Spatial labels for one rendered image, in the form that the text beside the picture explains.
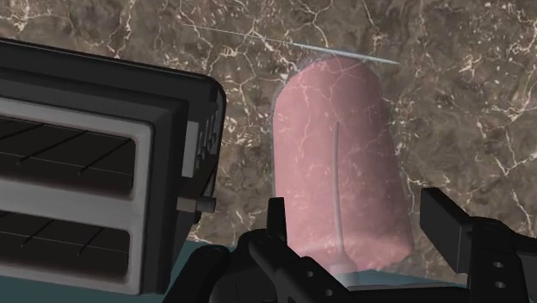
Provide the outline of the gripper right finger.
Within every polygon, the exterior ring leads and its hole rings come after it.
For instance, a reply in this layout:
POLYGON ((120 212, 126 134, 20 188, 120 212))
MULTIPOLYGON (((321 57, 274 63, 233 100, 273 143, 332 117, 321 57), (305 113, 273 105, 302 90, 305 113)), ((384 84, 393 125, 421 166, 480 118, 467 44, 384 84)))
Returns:
POLYGON ((420 228, 456 273, 468 303, 537 303, 537 238, 471 216, 439 188, 421 190, 420 228))

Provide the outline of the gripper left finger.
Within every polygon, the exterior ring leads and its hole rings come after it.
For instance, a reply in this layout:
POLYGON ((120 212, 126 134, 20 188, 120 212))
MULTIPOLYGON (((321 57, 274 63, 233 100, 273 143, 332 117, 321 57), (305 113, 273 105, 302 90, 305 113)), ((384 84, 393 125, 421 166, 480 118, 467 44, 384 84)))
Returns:
POLYGON ((351 292, 310 257, 287 246, 284 199, 268 200, 267 226, 234 250, 194 250, 163 303, 352 303, 351 292))

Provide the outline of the pink transparent soap dispenser bottle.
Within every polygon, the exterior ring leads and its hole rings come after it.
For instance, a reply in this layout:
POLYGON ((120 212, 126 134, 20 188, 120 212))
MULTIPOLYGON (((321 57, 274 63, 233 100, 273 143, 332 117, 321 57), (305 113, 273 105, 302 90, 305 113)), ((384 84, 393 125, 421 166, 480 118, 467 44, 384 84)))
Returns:
POLYGON ((342 284, 407 257, 414 240, 371 57, 315 46, 272 103, 274 192, 287 242, 342 284))

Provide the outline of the black silver toaster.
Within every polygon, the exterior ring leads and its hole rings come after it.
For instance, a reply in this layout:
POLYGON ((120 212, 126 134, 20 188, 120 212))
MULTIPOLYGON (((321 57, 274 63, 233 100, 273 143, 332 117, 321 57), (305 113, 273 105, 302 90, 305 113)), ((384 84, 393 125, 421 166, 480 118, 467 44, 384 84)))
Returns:
POLYGON ((0 277, 164 293, 225 107, 205 75, 0 38, 0 277))

